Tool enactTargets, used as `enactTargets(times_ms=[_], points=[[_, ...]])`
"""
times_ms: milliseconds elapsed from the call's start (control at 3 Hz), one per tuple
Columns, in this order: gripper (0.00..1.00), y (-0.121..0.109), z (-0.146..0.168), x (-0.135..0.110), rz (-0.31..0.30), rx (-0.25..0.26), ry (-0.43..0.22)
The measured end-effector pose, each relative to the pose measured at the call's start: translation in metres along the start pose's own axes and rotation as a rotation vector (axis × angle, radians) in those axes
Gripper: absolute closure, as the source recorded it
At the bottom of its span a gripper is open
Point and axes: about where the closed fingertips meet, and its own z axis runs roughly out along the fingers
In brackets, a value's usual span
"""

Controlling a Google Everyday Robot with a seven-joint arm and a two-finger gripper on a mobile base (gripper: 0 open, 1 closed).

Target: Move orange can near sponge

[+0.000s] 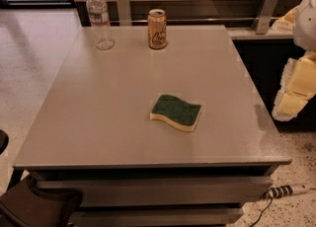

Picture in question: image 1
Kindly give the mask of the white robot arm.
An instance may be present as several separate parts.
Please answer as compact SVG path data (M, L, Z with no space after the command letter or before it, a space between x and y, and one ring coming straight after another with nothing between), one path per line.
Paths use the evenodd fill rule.
M289 58L284 65L272 116L289 121L316 95L316 0L302 0L275 27L293 26L293 41L305 50L298 60Z

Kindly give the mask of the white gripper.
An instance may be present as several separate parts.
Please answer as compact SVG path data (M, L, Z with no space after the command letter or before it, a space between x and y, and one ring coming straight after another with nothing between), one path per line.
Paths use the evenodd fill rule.
M276 93L272 116L278 121L289 121L307 105L305 99L316 95L316 54L289 58L284 66L280 89Z

